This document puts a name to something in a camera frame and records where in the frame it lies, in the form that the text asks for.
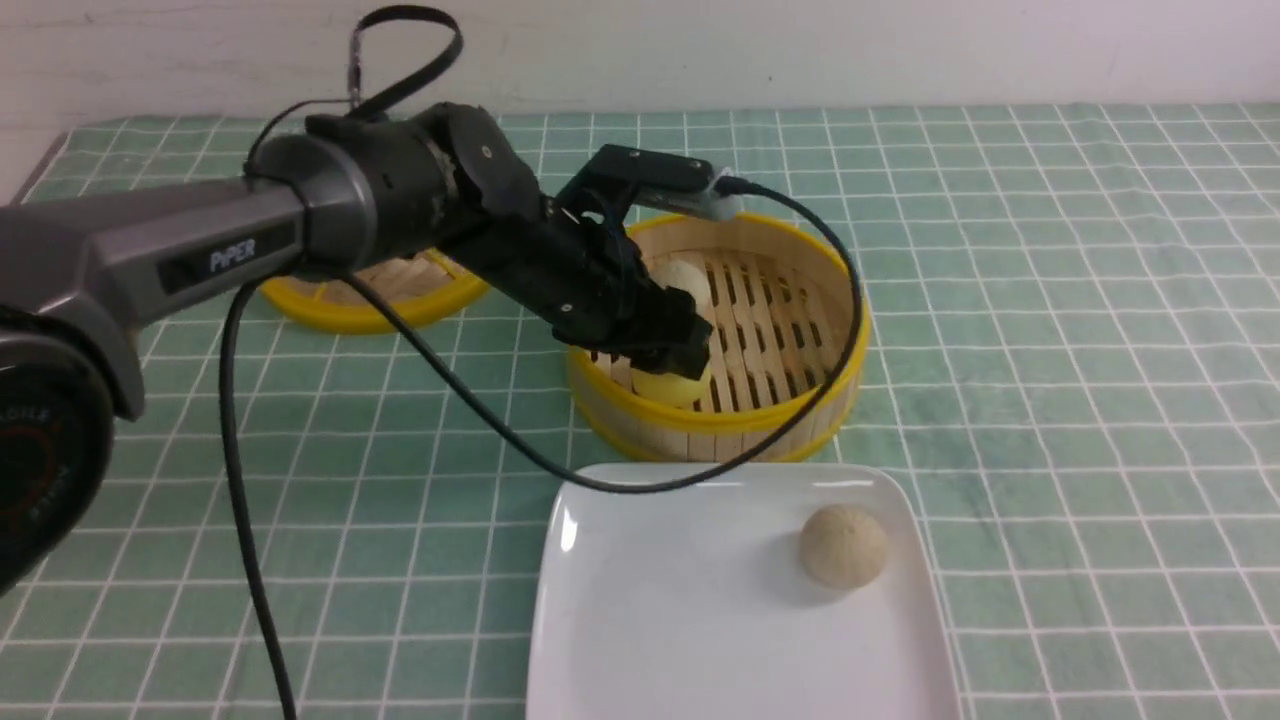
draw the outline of bamboo steamer slat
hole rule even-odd
[[[632,392],[625,357],[573,348],[575,404],[593,429],[635,459],[730,460],[795,414],[833,369],[854,311],[849,277],[829,249],[758,215],[727,223],[659,218],[630,234],[650,268],[678,259],[707,273],[712,380],[692,407],[667,407]],[[806,457],[838,432],[858,395],[869,337],[864,301],[849,366],[762,460]]]
[[[356,273],[412,325],[434,323],[479,299],[488,286],[444,255],[426,250]],[[312,328],[344,334],[393,332],[365,299],[340,281],[312,283],[275,278],[262,295],[284,315]]]

